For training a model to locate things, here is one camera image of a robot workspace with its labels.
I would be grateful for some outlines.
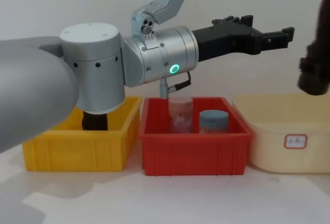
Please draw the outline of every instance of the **silver cylindrical joint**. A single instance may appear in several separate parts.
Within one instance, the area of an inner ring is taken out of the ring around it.
[[[156,36],[158,46],[148,49],[141,37],[123,40],[125,85],[132,87],[194,69],[199,51],[194,34],[180,26],[160,30]]]
[[[77,106],[91,114],[105,114],[125,99],[121,37],[111,24],[70,26],[60,35],[64,58],[77,76]]]

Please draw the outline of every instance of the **clear plastic jar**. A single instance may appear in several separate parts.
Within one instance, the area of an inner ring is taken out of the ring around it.
[[[170,98],[170,132],[191,133],[192,132],[192,98]]]
[[[200,134],[227,133],[229,115],[225,111],[209,109],[200,112]]]

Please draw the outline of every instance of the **label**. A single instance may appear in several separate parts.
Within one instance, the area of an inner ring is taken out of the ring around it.
[[[305,149],[307,146],[307,135],[288,134],[285,136],[284,147],[286,149]]]

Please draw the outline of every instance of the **robotic arm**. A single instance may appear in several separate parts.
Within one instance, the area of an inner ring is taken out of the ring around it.
[[[59,38],[1,41],[0,152],[63,121],[75,105],[84,111],[84,129],[106,129],[106,114],[124,101],[125,85],[164,80],[228,53],[286,48],[292,41],[293,28],[263,34],[252,27],[251,15],[216,19],[194,31],[154,31],[176,16],[183,1],[154,0],[134,11],[133,35],[126,38],[113,25],[87,23],[64,29]]]

